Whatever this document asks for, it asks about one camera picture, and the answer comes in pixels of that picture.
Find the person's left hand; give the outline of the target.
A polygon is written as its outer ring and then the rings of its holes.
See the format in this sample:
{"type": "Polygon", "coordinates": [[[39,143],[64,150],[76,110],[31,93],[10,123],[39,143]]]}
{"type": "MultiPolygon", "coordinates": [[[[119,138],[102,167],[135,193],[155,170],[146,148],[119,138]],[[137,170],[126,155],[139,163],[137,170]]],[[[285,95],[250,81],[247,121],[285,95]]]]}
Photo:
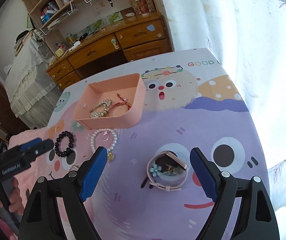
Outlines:
{"type": "Polygon", "coordinates": [[[18,215],[22,215],[24,212],[24,206],[22,202],[22,198],[20,196],[19,182],[16,178],[12,179],[13,190],[9,196],[9,200],[11,205],[9,206],[9,211],[11,213],[17,213],[18,215]]]}

